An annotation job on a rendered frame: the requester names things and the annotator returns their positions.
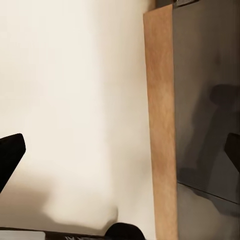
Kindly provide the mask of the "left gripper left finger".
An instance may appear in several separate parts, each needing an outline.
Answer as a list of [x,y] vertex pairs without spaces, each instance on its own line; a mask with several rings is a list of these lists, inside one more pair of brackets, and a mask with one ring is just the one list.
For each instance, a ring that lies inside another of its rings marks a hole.
[[21,133],[0,138],[0,193],[26,152]]

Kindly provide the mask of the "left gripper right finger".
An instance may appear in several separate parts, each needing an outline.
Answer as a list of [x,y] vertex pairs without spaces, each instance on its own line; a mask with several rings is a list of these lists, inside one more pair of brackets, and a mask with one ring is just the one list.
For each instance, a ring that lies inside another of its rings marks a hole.
[[240,135],[230,132],[227,135],[224,151],[240,173]]

